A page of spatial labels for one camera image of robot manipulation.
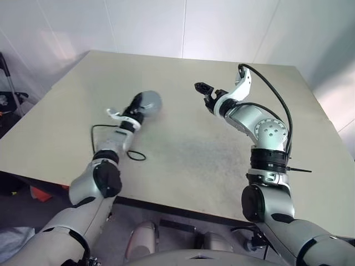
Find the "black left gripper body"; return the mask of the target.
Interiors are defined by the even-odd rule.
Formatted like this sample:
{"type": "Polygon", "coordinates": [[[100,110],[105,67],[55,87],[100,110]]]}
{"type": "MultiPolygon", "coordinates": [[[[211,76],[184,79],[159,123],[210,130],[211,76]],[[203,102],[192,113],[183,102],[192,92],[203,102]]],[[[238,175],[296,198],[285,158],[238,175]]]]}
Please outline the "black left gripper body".
{"type": "Polygon", "coordinates": [[[140,108],[133,108],[132,102],[131,102],[130,105],[128,107],[126,107],[125,110],[123,111],[122,116],[132,118],[132,119],[136,120],[137,122],[143,122],[145,114],[142,114],[140,112],[140,108]]]}

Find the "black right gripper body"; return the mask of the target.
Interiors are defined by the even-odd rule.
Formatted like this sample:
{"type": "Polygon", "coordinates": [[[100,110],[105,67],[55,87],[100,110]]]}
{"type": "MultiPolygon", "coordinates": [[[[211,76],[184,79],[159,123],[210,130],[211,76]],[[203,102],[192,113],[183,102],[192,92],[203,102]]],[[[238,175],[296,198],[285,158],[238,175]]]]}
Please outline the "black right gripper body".
{"type": "Polygon", "coordinates": [[[214,88],[209,88],[204,96],[205,106],[207,107],[209,112],[214,112],[214,107],[218,99],[224,95],[224,90],[218,89],[214,92],[216,97],[213,98],[212,97],[213,92],[214,92],[214,88]]]}

